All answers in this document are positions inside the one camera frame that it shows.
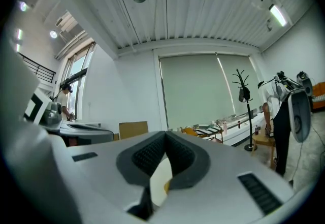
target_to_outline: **corrugated ceiling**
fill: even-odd
[[[214,38],[263,49],[286,31],[268,8],[275,0],[84,0],[117,47],[175,38]],[[280,0],[297,22],[312,0]]]

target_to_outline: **black coat stand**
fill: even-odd
[[[243,74],[244,70],[241,73],[239,73],[238,69],[236,69],[236,71],[237,71],[237,74],[233,74],[233,75],[237,76],[239,78],[240,82],[233,81],[233,83],[240,84],[239,88],[242,88],[244,90],[244,87],[246,87],[248,85],[248,84],[245,84],[245,81],[247,80],[249,75],[247,75],[245,80],[243,80],[242,74]],[[252,144],[252,135],[253,135],[253,132],[252,132],[252,116],[251,116],[250,107],[249,107],[249,101],[251,101],[252,99],[249,100],[247,97],[245,97],[245,95],[244,95],[244,99],[245,99],[245,101],[247,103],[248,118],[249,118],[249,144],[245,145],[244,148],[245,148],[246,151],[251,152],[251,151],[253,151],[253,149],[254,150],[257,149],[257,146],[255,145],[255,147],[254,147],[253,144]]]

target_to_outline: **person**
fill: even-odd
[[[69,118],[71,118],[71,114],[69,113],[67,106],[68,106],[68,93],[72,93],[71,86],[69,84],[65,84],[62,87],[62,90],[60,93],[56,96],[54,101],[61,103],[62,106],[62,119],[67,121]]]
[[[276,143],[276,172],[281,176],[285,173],[288,156],[289,137],[291,132],[288,107],[289,92],[277,80],[258,85],[258,93],[263,103],[266,134],[271,133],[273,119],[273,136]]]

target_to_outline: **wall-mounted light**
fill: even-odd
[[[25,12],[27,10],[27,4],[25,2],[20,2],[19,8],[21,11]]]
[[[21,38],[22,38],[22,30],[21,30],[21,29],[18,29],[17,38],[18,38],[19,40],[21,40]]]
[[[280,9],[277,6],[272,4],[269,10],[274,15],[274,17],[280,22],[282,26],[285,26],[287,24],[287,21],[285,20],[283,14],[281,13]]]
[[[55,39],[57,37],[56,31],[51,31],[50,36]]]

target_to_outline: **roller blind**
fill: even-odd
[[[246,80],[246,83],[248,83],[247,87],[250,91],[250,98],[253,98],[253,100],[249,102],[250,109],[253,110],[254,108],[259,107],[262,103],[258,95],[258,79],[257,74],[249,60],[249,57],[235,55],[218,55],[218,58],[220,59],[224,73],[227,77],[230,86],[230,91],[234,100],[236,115],[242,115],[244,113],[247,113],[246,102],[242,103],[238,100],[239,84],[233,83],[233,81],[239,82],[239,78],[237,76],[233,76],[233,74],[236,73],[236,69],[238,69],[239,72],[245,70],[242,74],[243,80],[247,77],[247,75],[249,75]]]
[[[224,75],[215,55],[160,59],[169,129],[232,115]]]

